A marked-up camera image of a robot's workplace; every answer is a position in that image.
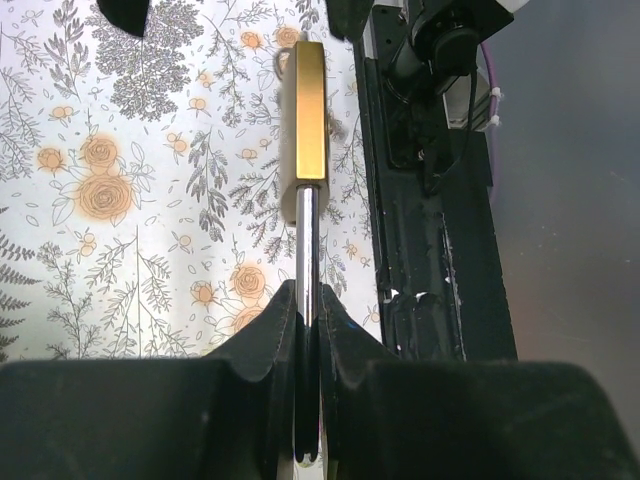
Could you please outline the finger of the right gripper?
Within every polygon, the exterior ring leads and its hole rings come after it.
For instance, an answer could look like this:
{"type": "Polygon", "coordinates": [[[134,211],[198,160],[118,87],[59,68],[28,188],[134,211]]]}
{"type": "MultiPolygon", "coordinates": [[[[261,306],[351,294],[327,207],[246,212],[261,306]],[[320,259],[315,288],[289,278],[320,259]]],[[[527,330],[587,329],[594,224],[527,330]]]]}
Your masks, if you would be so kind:
{"type": "Polygon", "coordinates": [[[149,0],[97,0],[97,5],[111,25],[134,37],[144,37],[149,0]]]}

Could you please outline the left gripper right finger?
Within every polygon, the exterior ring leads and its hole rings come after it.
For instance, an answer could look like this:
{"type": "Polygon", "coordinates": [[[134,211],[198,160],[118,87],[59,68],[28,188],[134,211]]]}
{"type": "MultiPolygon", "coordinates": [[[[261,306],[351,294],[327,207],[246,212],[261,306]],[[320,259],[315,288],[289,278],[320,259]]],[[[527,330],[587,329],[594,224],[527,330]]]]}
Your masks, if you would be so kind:
{"type": "Polygon", "coordinates": [[[328,286],[317,320],[328,479],[635,479],[605,391],[566,363],[403,360],[328,286]]]}

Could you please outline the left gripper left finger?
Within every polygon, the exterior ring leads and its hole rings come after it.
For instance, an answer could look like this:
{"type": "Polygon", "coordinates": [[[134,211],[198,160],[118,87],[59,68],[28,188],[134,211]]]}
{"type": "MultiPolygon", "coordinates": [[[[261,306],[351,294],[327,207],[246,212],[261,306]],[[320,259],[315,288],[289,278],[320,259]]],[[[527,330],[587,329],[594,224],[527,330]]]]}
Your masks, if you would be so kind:
{"type": "Polygon", "coordinates": [[[1,369],[5,479],[289,479],[295,286],[200,358],[1,369]]]}

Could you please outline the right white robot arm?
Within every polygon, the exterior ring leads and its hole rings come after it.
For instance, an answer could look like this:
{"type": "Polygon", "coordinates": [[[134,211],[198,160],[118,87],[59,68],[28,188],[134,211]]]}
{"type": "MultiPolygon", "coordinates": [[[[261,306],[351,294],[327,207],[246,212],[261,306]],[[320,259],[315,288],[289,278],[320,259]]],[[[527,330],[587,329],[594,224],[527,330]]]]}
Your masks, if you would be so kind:
{"type": "MultiPolygon", "coordinates": [[[[111,25],[136,38],[146,33],[151,1],[96,1],[111,25]]],[[[375,1],[323,1],[331,35],[361,40],[375,1]]],[[[528,1],[403,1],[406,36],[386,67],[387,88],[408,103],[448,93],[460,78],[477,90],[477,50],[510,24],[528,1]]]]}

